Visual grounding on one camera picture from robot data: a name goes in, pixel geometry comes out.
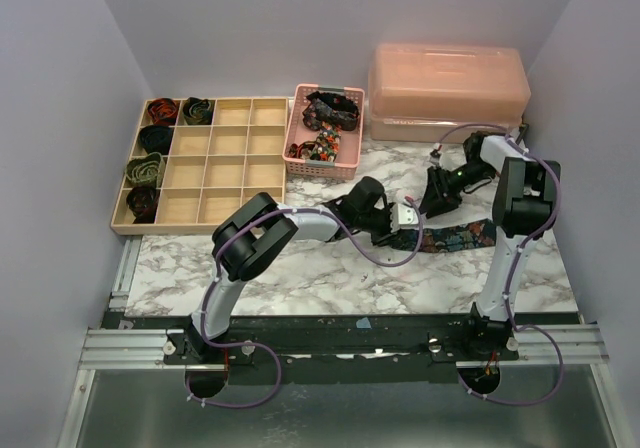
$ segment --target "white marble countertop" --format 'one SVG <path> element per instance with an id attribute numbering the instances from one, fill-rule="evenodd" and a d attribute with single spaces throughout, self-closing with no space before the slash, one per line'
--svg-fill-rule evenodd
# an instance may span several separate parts
<path id="1" fill-rule="evenodd" d="M 420 198 L 430 166 L 430 145 L 363 141 L 356 178 L 341 182 L 289 176 L 285 202 L 313 206 L 349 192 L 364 175 L 382 182 L 390 200 L 396 194 Z M 464 162 L 460 146 L 446 148 Z M 490 217 L 496 183 L 465 195 L 461 207 L 428 227 L 445 227 Z M 362 244 L 382 260 L 406 252 Z M 198 308 L 213 262 L 210 235 L 145 236 L 136 265 L 127 316 L 184 316 Z M 271 267 L 245 287 L 236 315 L 329 315 L 468 312 L 487 278 L 493 248 L 456 253 L 419 253 L 400 268 L 366 260 L 348 240 L 290 244 Z M 516 311 L 578 311 L 552 232 L 538 242 L 525 270 Z"/>

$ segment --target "bolt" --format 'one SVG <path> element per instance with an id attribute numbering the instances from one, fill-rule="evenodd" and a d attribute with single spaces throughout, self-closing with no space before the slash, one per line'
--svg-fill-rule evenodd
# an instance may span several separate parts
<path id="1" fill-rule="evenodd" d="M 507 340 L 507 350 L 516 351 L 518 349 L 518 340 L 516 340 L 513 336 L 510 336 Z"/>
<path id="2" fill-rule="evenodd" d="M 438 342 L 437 338 L 429 338 L 429 351 L 431 353 L 439 353 L 442 350 L 442 345 Z"/>
<path id="3" fill-rule="evenodd" d="M 251 343 L 251 340 L 246 340 L 245 343 Z M 242 354 L 246 356 L 250 356 L 256 351 L 256 347 L 252 345 L 245 345 L 241 348 Z"/>
<path id="4" fill-rule="evenodd" d="M 171 356 L 176 352 L 176 345 L 167 341 L 162 347 L 162 352 L 167 356 Z"/>

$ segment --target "white wall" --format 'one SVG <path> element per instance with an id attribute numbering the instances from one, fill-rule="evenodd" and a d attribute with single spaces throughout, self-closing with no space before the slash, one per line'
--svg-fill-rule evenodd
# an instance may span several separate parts
<path id="1" fill-rule="evenodd" d="M 640 440 L 640 0 L 571 0 L 530 70 L 530 142 L 562 165 L 558 244 Z"/>
<path id="2" fill-rule="evenodd" d="M 527 66 L 569 0 L 106 0 L 158 95 L 366 86 L 381 41 L 507 45 Z"/>
<path id="3" fill-rule="evenodd" d="M 55 446 L 150 90 L 104 0 L 0 0 L 0 446 Z"/>

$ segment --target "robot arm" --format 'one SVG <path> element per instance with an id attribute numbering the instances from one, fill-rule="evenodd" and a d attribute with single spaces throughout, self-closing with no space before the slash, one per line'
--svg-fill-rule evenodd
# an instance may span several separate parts
<path id="1" fill-rule="evenodd" d="M 380 200 L 382 208 L 376 208 Z M 260 237 L 251 231 L 240 235 L 242 229 L 269 213 L 275 216 L 254 228 L 262 231 Z M 201 309 L 191 315 L 199 335 L 213 339 L 227 331 L 231 312 L 246 283 L 264 272 L 287 243 L 300 240 L 331 242 L 344 238 L 345 232 L 336 219 L 350 233 L 369 233 L 374 245 L 384 244 L 401 227 L 418 224 L 418 215 L 412 208 L 389 204 L 382 184 L 370 177 L 364 177 L 349 194 L 314 208 L 278 204 L 268 194 L 259 193 L 213 234 L 214 258 L 226 243 L 231 244 L 221 256 L 221 278 L 217 280 L 215 290 L 207 291 Z M 201 323 L 203 311 L 206 313 L 204 327 Z"/>
<path id="2" fill-rule="evenodd" d="M 556 201 L 555 187 L 549 173 L 522 155 L 504 136 L 474 133 L 465 141 L 464 152 L 467 163 L 456 170 L 429 168 L 420 209 L 427 218 L 451 211 L 461 203 L 461 191 L 500 173 L 492 208 L 497 227 L 496 251 L 472 315 L 480 320 L 506 322 L 505 293 L 513 312 L 520 278 L 537 240 L 519 247 L 551 216 Z M 559 178 L 560 165 L 553 161 L 547 164 Z M 517 251 L 520 256 L 512 266 Z"/>
<path id="3" fill-rule="evenodd" d="M 266 203 L 268 206 L 273 207 L 273 203 L 274 203 L 273 200 L 269 201 L 268 199 L 264 198 L 263 202 Z M 292 207 L 283 205 L 283 204 L 278 204 L 276 208 L 277 209 L 287 209 L 287 208 L 293 209 Z M 315 210 L 327 211 L 327 212 L 329 211 L 328 208 L 325 208 L 323 206 L 318 207 Z M 231 219 L 233 220 L 234 218 L 236 218 L 238 216 L 238 213 L 236 213 Z M 299 241 L 299 240 L 329 241 L 335 236 L 335 234 L 339 230 L 338 224 L 334 220 L 326 216 L 322 216 L 320 214 L 300 215 L 300 214 L 291 213 L 283 216 L 286 218 L 287 221 L 291 222 L 291 224 L 288 224 L 288 227 L 289 227 L 289 231 L 290 232 L 292 231 L 293 234 L 289 239 L 289 241 Z M 257 250 L 253 250 L 256 253 L 259 253 L 261 250 L 261 248 L 258 246 L 259 239 L 252 234 L 250 234 L 249 237 L 246 237 L 246 241 L 244 239 L 241 239 L 238 241 L 253 244 L 253 246 L 257 248 Z M 265 255 L 263 256 L 269 256 L 268 250 L 264 250 L 264 253 Z M 236 276 L 233 277 L 233 281 L 232 281 L 230 279 L 229 273 L 227 272 L 223 264 L 221 279 L 218 285 L 216 286 L 216 289 L 213 291 L 213 293 L 207 300 L 206 306 L 202 307 L 202 309 L 207 314 L 207 317 L 205 320 L 206 333 L 200 332 L 201 330 L 200 317 L 202 316 L 202 313 L 200 311 L 196 311 L 191 314 L 193 325 L 196 327 L 196 329 L 198 330 L 201 336 L 206 337 L 208 339 L 213 339 L 221 335 L 225 331 L 227 331 L 227 329 L 229 328 L 229 320 L 231 318 L 231 312 L 233 311 L 233 307 L 236 305 L 238 298 L 240 298 L 240 294 L 242 293 L 242 290 L 244 289 L 245 285 L 247 284 L 248 281 L 250 281 L 251 279 L 258 276 L 260 273 L 262 273 L 262 271 L 264 271 L 265 268 L 266 266 L 264 268 L 259 269 L 260 270 L 259 273 L 257 273 L 256 270 L 252 270 L 252 273 L 250 275 L 246 275 L 244 277 L 246 279 L 240 278 L 236 274 Z"/>
<path id="4" fill-rule="evenodd" d="M 504 346 L 511 333 L 504 296 L 509 293 L 513 311 L 520 278 L 535 240 L 522 249 L 519 245 L 549 219 L 555 204 L 555 187 L 538 163 L 521 155 L 502 136 L 475 133 L 464 143 L 464 150 L 467 163 L 462 167 L 452 171 L 429 168 L 420 211 L 427 218 L 451 211 L 460 204 L 460 193 L 467 187 L 493 178 L 500 171 L 492 210 L 497 226 L 496 251 L 486 285 L 472 308 L 469 338 L 487 337 L 485 341 L 489 344 Z M 559 165 L 548 164 L 559 175 Z M 380 200 L 383 207 L 376 208 Z M 277 214 L 257 226 L 263 232 L 259 238 L 251 231 L 236 237 L 252 221 L 283 208 L 291 213 Z M 264 272 L 287 243 L 310 239 L 330 242 L 345 236 L 335 220 L 321 216 L 319 211 L 331 212 L 351 233 L 371 234 L 374 245 L 384 245 L 399 229 L 417 224 L 413 210 L 388 203 L 380 182 L 370 177 L 363 178 L 348 195 L 316 208 L 287 207 L 277 204 L 266 193 L 256 195 L 213 234 L 214 257 L 225 243 L 234 241 L 221 257 L 222 278 L 216 289 L 205 297 L 201 310 L 192 314 L 200 336 L 213 339 L 228 329 L 231 312 L 246 283 Z M 514 254 L 520 249 L 513 267 Z M 509 279 L 511 286 L 507 289 Z M 206 333 L 200 323 L 202 311 L 206 313 Z"/>

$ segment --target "pink plastic basket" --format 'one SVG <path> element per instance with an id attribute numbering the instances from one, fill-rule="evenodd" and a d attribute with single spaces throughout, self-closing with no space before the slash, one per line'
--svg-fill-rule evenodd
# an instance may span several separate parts
<path id="1" fill-rule="evenodd" d="M 302 112 L 307 106 L 307 95 L 314 91 L 331 91 L 340 93 L 353 100 L 360 109 L 360 122 L 353 131 L 343 131 L 340 139 L 340 151 L 336 161 L 300 160 L 287 157 L 292 143 L 299 145 L 305 141 L 316 139 L 317 133 L 302 123 Z M 296 175 L 325 176 L 339 180 L 353 180 L 360 163 L 360 147 L 362 146 L 362 127 L 364 119 L 364 90 L 359 88 L 328 88 L 319 85 L 298 85 L 293 110 L 287 127 L 287 137 L 282 157 L 287 165 L 287 171 Z"/>

